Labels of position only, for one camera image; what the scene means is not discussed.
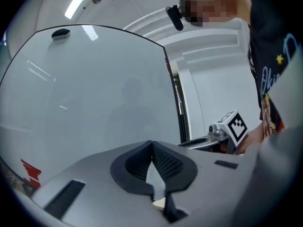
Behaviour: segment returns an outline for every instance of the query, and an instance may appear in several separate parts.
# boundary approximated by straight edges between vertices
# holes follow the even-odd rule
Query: hand
[[[242,142],[237,147],[237,155],[243,154],[251,145],[259,144],[263,141],[263,123],[257,128],[247,133]]]

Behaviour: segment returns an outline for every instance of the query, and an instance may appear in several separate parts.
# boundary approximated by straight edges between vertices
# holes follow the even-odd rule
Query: person
[[[294,14],[297,0],[183,0],[185,19],[195,26],[241,18],[250,28],[248,59],[255,78],[262,123],[250,131],[237,149],[242,154],[284,128],[268,91],[279,79],[300,43]]]

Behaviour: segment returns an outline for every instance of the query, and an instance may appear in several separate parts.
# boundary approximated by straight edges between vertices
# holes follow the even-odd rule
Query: red lightning decal
[[[25,162],[22,159],[21,159],[21,162],[23,163],[23,166],[27,170],[28,176],[30,176],[29,180],[27,180],[24,177],[23,177],[23,179],[36,188],[40,187],[41,185],[39,183],[38,176],[41,174],[41,171],[39,169],[31,166],[29,163]]]

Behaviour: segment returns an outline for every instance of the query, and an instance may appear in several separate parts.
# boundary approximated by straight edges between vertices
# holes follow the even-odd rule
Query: white wall
[[[243,57],[230,64],[225,58],[215,66],[214,61],[177,62],[192,139],[206,135],[210,124],[234,109],[249,130],[260,124],[255,81],[246,61]]]
[[[64,14],[72,0],[43,0],[40,5],[36,30],[42,30],[59,25],[76,24],[77,18],[68,19]]]
[[[177,3],[178,0],[102,0],[80,21],[84,17],[93,24],[124,28],[149,13]]]
[[[27,0],[14,16],[7,29],[7,41],[13,58],[23,44],[36,32],[43,0]]]

